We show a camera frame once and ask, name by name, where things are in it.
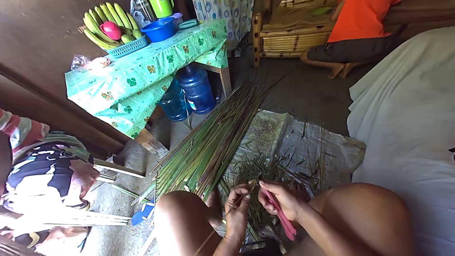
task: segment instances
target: polka dot curtain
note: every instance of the polka dot curtain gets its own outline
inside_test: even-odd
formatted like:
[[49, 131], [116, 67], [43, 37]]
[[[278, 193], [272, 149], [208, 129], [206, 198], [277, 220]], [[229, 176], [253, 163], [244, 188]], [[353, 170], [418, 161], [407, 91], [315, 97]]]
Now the polka dot curtain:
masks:
[[254, 0], [193, 0], [193, 3], [199, 20], [226, 21], [228, 52], [251, 30]]

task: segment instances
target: plastic water bottle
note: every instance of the plastic water bottle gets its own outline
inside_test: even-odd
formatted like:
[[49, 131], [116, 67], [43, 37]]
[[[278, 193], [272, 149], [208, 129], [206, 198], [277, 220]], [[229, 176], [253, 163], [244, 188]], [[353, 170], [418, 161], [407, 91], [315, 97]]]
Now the plastic water bottle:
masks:
[[159, 104], [166, 113], [167, 117], [173, 121], [183, 121], [191, 114], [191, 108], [185, 101], [182, 88], [178, 84], [178, 80], [174, 78], [166, 93], [161, 98]]
[[189, 64], [178, 71], [177, 78], [194, 113], [205, 114], [215, 107], [207, 71]]

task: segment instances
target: knee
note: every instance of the knee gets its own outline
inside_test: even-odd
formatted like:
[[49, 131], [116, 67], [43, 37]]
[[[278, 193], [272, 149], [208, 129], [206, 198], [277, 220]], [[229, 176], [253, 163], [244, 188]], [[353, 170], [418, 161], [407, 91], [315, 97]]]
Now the knee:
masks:
[[195, 200], [201, 200], [196, 194], [186, 191], [173, 191], [164, 194], [156, 203], [155, 211], [169, 213], [181, 209]]
[[393, 191], [368, 183], [353, 183], [342, 187], [347, 194], [359, 202], [371, 202], [386, 209], [394, 209], [397, 214], [408, 215], [404, 201]]

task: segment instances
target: striped sleeve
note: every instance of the striped sleeve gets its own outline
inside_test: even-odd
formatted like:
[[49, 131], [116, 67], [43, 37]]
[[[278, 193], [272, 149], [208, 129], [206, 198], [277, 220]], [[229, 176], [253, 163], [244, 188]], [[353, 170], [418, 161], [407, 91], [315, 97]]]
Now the striped sleeve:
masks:
[[0, 108], [0, 131], [9, 135], [12, 153], [44, 138], [49, 132], [49, 126], [44, 123], [23, 118]]

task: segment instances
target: green tablecloth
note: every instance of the green tablecloth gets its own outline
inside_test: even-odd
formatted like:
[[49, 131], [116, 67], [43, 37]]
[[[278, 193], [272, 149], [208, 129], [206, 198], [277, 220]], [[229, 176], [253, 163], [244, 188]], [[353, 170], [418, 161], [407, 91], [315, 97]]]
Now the green tablecloth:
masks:
[[134, 53], [100, 71], [65, 73], [68, 99], [135, 138], [180, 68], [192, 61], [227, 67], [224, 20], [204, 22]]

